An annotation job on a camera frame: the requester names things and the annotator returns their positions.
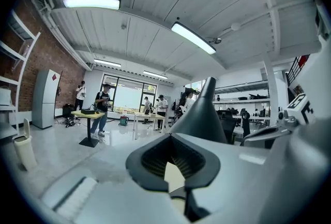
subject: brick wall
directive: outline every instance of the brick wall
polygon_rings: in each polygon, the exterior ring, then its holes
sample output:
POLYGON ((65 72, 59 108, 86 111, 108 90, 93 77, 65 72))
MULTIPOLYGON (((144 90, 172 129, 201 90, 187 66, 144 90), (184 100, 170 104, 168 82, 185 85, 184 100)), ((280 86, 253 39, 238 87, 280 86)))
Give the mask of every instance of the brick wall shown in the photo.
MULTIPOLYGON (((85 69, 54 38, 30 0, 18 0, 14 10, 34 35, 41 32, 24 70, 19 111, 32 110, 33 91, 38 71, 41 69, 51 69, 59 74, 62 72, 59 83, 61 94, 56 98, 55 107, 62 108, 66 103, 74 103, 76 88, 84 78, 85 69)), ((10 28, 5 29, 1 40, 16 51, 19 51, 23 44, 23 41, 10 28)), ((0 65, 0 76, 18 80, 21 65, 13 71, 14 60, 3 54, 0 55, 0 65)), ((0 86, 2 85, 8 86, 8 83, 2 82, 0 86)), ((10 85, 10 89, 14 103, 16 86, 10 85)))

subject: fluorescent light fixture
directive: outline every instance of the fluorescent light fixture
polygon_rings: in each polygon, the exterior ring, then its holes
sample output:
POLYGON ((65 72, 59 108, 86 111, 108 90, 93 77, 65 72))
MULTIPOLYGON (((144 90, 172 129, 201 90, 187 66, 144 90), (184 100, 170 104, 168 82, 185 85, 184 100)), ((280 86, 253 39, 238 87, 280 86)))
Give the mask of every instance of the fluorescent light fixture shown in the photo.
POLYGON ((114 63, 114 62, 109 62, 109 61, 101 61, 99 59, 94 59, 94 62, 97 62, 97 63, 103 63, 103 64, 107 64, 107 65, 112 65, 112 66, 116 66, 116 67, 121 67, 120 64, 118 63, 114 63))
POLYGON ((63 0, 66 8, 96 7, 118 10, 121 0, 63 0))
POLYGON ((175 22, 171 27, 171 30, 179 35, 190 40, 192 43, 196 44, 199 48, 206 51, 208 54, 214 54, 216 49, 214 49, 209 43, 203 40, 200 36, 192 32, 189 28, 185 27, 181 23, 175 22))
POLYGON ((167 79, 168 78, 168 77, 165 77, 165 76, 162 76, 162 75, 159 75, 159 74, 155 74, 155 73, 152 73, 152 72, 149 72, 149 71, 146 71, 146 70, 144 70, 144 74, 152 75, 152 76, 159 77, 159 78, 162 78, 162 79, 167 79))

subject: black table base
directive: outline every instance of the black table base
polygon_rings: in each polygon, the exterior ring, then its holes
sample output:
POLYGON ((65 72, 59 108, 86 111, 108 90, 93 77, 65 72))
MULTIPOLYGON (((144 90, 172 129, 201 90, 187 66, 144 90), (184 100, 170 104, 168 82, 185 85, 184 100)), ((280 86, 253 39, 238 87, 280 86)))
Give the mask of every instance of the black table base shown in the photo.
POLYGON ((87 119, 87 138, 83 139, 81 142, 79 142, 80 145, 86 146, 86 147, 95 147, 98 144, 98 139, 92 139, 91 138, 91 118, 87 119))

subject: railing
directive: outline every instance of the railing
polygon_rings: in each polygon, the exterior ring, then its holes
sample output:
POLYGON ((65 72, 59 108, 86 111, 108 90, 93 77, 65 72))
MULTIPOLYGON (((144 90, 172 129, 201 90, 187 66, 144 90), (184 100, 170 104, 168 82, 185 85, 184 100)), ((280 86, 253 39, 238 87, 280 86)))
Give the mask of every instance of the railing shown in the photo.
POLYGON ((294 60, 294 62, 292 64, 291 69, 286 74, 286 78, 287 78, 287 81, 288 81, 288 86, 290 86, 291 83, 298 76, 298 74, 302 70, 303 66, 307 62, 308 58, 309 58, 309 55, 301 56, 300 58, 298 58, 298 57, 295 58, 295 60, 294 60))

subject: white ceiling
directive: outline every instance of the white ceiling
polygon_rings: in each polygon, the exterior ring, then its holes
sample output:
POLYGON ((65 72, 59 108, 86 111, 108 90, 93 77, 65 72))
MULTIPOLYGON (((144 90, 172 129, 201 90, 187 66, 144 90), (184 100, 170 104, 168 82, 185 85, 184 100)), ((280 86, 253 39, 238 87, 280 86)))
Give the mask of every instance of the white ceiling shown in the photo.
POLYGON ((261 61, 263 52, 281 62, 319 48, 312 0, 273 0, 273 7, 280 6, 276 19, 266 0, 121 0, 119 11, 66 9, 62 0, 48 2, 51 17, 85 62, 118 62, 121 70, 149 70, 170 83, 217 77, 261 61), (216 53, 208 55, 171 32, 178 18, 207 41, 221 37, 216 53), (233 22, 242 24, 238 31, 229 29, 233 22), (275 36, 280 36, 278 48, 275 36))

